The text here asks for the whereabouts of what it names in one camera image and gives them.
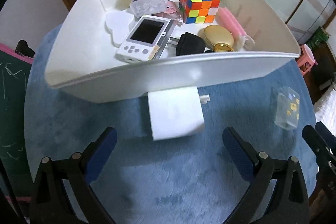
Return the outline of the white handheld game console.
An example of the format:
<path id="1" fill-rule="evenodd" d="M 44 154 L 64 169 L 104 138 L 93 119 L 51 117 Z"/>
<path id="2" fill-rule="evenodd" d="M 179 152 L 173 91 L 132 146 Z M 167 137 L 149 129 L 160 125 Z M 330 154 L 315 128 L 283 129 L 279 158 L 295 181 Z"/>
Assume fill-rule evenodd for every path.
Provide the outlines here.
<path id="1" fill-rule="evenodd" d="M 159 59 L 174 27 L 171 19 L 143 15 L 116 51 L 116 59 L 126 63 Z"/>

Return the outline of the white cloud-shaped piece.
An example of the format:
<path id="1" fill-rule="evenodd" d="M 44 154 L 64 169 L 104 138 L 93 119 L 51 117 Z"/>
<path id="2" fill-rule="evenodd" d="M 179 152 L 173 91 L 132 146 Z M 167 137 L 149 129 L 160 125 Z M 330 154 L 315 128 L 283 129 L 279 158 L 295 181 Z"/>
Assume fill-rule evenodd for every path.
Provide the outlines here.
<path id="1" fill-rule="evenodd" d="M 134 15 L 127 10 L 106 14 L 105 25 L 112 36 L 112 43 L 119 48 L 135 25 Z"/>

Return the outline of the white quilted bedding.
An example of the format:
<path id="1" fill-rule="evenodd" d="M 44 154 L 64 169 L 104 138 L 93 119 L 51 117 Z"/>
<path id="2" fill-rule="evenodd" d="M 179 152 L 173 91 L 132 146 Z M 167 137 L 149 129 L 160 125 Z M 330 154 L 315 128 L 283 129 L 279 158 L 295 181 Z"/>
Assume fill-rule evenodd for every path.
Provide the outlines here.
<path id="1" fill-rule="evenodd" d="M 329 87 L 327 92 L 314 104 L 316 122 L 322 122 L 335 135 L 335 88 Z"/>

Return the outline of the white power adapter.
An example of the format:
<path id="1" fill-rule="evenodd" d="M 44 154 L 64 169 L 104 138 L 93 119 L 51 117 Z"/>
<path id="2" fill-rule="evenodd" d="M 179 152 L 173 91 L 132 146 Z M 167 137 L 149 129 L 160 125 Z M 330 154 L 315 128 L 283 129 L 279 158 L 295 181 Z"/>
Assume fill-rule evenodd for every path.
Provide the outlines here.
<path id="1" fill-rule="evenodd" d="M 205 129 L 202 105 L 210 102 L 210 96 L 199 95 L 197 87 L 149 92 L 147 99 L 154 141 L 195 135 Z"/>

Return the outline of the gold round compact mirror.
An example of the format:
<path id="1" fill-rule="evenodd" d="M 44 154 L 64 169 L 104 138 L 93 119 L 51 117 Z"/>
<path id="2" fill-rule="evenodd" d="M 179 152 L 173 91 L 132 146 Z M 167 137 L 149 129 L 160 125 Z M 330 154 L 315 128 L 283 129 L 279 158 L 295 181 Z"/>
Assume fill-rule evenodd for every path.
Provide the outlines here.
<path id="1" fill-rule="evenodd" d="M 205 41 L 206 47 L 213 49 L 217 43 L 226 43 L 234 48 L 234 37 L 224 27 L 218 25 L 209 25 L 198 31 L 198 35 Z"/>

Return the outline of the blue fuzzy table cloth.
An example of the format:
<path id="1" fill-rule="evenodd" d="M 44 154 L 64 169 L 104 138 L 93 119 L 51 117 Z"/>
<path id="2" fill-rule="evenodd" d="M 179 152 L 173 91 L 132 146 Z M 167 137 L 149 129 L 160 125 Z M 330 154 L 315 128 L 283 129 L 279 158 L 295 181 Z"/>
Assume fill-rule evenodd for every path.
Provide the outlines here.
<path id="1" fill-rule="evenodd" d="M 297 157 L 307 191 L 314 190 L 317 164 L 302 129 L 315 124 L 315 115 L 295 61 L 263 78 L 200 88 L 210 96 L 202 107 L 205 130 L 154 141 L 146 97 L 95 104 L 45 83 L 46 62 L 58 32 L 54 28 L 42 39 L 26 88 L 31 174 L 43 157 L 66 159 L 111 126 L 117 130 L 117 144 L 92 188 L 117 223 L 222 223 L 248 188 L 223 145 L 223 130 L 231 126 L 256 151 L 274 159 Z M 300 96 L 293 130 L 274 124 L 275 92 L 282 86 Z"/>

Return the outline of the green chalkboard pink frame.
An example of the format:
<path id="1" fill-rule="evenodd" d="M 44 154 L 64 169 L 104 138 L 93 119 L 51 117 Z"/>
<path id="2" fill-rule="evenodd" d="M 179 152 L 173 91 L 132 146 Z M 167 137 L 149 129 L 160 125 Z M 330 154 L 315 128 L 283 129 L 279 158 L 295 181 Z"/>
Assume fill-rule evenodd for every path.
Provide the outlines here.
<path id="1" fill-rule="evenodd" d="M 30 202 L 33 192 L 24 135 L 31 65 L 31 60 L 1 44 L 1 161 L 19 202 Z"/>

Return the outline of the pink hair roller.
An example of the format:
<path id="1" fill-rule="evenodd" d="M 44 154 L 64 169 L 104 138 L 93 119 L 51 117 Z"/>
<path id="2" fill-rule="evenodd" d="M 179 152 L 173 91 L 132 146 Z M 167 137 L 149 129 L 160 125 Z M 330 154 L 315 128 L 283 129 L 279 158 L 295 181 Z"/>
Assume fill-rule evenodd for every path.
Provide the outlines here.
<path id="1" fill-rule="evenodd" d="M 233 14 L 225 8 L 218 8 L 217 12 L 218 24 L 227 29 L 234 38 L 234 50 L 235 51 L 252 51 L 255 46 L 255 41 L 252 39 L 233 16 Z"/>

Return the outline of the pink plastic stool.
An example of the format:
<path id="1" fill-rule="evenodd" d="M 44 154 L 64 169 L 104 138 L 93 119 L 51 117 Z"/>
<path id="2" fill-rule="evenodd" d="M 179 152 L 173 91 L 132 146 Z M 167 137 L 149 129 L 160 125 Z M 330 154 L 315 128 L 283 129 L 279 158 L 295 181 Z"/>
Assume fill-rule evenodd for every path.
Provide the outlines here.
<path id="1" fill-rule="evenodd" d="M 301 45 L 300 49 L 301 49 L 301 55 L 297 59 L 297 65 L 301 74 L 304 76 L 311 71 L 312 67 L 318 65 L 318 63 L 314 58 L 312 50 L 309 48 L 307 44 Z"/>

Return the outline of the black knob on chalkboard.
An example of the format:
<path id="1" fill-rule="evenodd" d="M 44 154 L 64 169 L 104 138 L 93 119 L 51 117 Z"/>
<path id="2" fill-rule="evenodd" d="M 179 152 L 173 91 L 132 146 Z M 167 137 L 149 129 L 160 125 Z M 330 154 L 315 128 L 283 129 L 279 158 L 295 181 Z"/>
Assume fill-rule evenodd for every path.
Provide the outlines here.
<path id="1" fill-rule="evenodd" d="M 15 53 L 29 58 L 33 58 L 35 55 L 35 51 L 29 47 L 25 40 L 19 40 L 15 48 Z"/>

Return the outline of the green snack bag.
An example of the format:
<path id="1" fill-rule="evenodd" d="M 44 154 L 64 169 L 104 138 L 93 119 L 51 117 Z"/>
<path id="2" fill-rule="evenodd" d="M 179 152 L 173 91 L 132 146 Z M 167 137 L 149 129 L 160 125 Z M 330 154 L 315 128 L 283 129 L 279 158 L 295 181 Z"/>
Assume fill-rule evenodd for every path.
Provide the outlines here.
<path id="1" fill-rule="evenodd" d="M 315 50 L 319 48 L 321 44 L 327 42 L 329 37 L 330 34 L 323 27 L 319 27 L 309 38 L 306 44 L 311 50 Z"/>

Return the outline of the clear case yellow stickers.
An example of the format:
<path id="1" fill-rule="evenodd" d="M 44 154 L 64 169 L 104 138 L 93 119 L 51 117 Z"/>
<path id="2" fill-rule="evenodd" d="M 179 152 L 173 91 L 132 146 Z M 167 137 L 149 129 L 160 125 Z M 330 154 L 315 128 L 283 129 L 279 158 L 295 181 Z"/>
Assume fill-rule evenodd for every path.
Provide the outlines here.
<path id="1" fill-rule="evenodd" d="M 274 124 L 285 130 L 298 126 L 300 96 L 289 86 L 282 86 L 275 92 Z"/>

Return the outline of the colourful rubik's cube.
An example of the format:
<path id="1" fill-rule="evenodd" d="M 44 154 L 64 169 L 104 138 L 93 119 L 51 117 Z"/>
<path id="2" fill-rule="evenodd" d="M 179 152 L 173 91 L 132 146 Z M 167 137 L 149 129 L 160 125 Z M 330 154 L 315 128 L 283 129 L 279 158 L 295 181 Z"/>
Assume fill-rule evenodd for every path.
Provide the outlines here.
<path id="1" fill-rule="evenodd" d="M 179 0 L 185 24 L 213 23 L 221 0 Z"/>

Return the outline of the pink round face toy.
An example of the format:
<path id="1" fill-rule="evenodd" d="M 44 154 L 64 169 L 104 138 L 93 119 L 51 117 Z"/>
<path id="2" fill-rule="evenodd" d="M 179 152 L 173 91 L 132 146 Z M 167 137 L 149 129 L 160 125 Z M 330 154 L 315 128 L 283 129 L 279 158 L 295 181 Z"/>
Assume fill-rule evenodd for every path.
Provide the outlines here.
<path id="1" fill-rule="evenodd" d="M 171 19 L 179 27 L 183 24 L 182 12 L 173 1 L 168 1 L 165 11 L 154 14 L 154 16 Z"/>

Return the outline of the clear box with label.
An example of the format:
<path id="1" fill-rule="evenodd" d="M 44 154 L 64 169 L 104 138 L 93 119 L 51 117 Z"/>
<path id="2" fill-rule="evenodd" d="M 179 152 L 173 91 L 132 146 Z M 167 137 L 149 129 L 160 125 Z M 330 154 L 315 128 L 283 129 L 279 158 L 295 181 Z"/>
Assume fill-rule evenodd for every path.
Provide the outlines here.
<path id="1" fill-rule="evenodd" d="M 164 12 L 169 0 L 132 0 L 130 10 L 136 18 Z"/>

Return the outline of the black power adapter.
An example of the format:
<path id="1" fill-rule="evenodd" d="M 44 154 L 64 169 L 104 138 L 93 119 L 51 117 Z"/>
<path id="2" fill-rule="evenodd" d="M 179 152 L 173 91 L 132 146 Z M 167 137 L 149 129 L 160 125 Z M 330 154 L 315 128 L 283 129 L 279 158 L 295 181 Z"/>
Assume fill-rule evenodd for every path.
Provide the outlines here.
<path id="1" fill-rule="evenodd" d="M 169 44 L 175 47 L 176 56 L 194 55 L 205 52 L 205 41 L 195 34 L 185 32 L 178 38 L 169 38 Z"/>

